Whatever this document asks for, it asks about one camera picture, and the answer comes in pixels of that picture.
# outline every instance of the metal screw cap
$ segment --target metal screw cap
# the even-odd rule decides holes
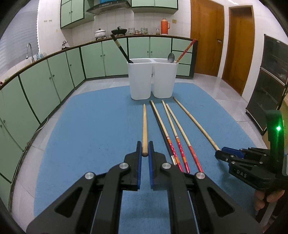
[[[120,163],[120,164],[119,164],[119,167],[120,167],[121,169],[127,169],[127,168],[129,167],[129,165],[128,165],[128,163]]]
[[[202,180],[202,179],[205,178],[205,174],[204,174],[203,172],[198,172],[198,173],[196,174],[196,177],[197,177],[198,179]]]
[[[88,179],[88,180],[92,179],[93,177],[94,177],[94,173],[93,172],[87,172],[85,174],[85,178]]]
[[[163,163],[163,164],[162,164],[162,167],[163,167],[164,169],[170,169],[170,168],[171,168],[171,164],[170,164],[170,163]]]

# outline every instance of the tiled floor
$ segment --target tiled floor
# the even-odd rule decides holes
[[[242,129],[252,139],[256,147],[266,148],[260,133],[245,114],[247,102],[223,80],[213,76],[195,74],[193,80],[176,79],[176,82],[194,83],[202,88],[238,122]],[[71,96],[104,88],[127,85],[129,85],[128,78],[87,81]],[[46,145],[53,128],[70,98],[67,99],[62,107],[59,108],[40,131],[20,168],[13,194],[12,215],[23,230],[26,230],[28,224],[34,218],[33,207],[35,187]]]

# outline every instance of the blue gripper pad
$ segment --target blue gripper pad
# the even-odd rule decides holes
[[[142,164],[142,143],[140,142],[138,170],[137,170],[137,188],[138,189],[140,189],[140,184],[141,184],[141,164]]]
[[[228,153],[228,154],[231,154],[231,155],[235,155],[238,158],[244,158],[244,156],[245,156],[240,150],[236,150],[236,149],[232,149],[232,148],[228,148],[228,147],[223,147],[221,149],[221,151]]]
[[[152,152],[151,152],[150,142],[148,143],[148,160],[149,160],[150,186],[151,186],[151,189],[153,189],[154,179],[153,179]]]

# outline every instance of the metal spoon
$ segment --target metal spoon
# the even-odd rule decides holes
[[[174,63],[174,60],[175,60],[175,55],[171,52],[169,55],[168,55],[168,62],[169,63]]]

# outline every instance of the range hood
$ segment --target range hood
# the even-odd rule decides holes
[[[87,12],[99,15],[106,11],[112,11],[119,8],[130,8],[131,0],[95,0],[95,6],[87,10]]]

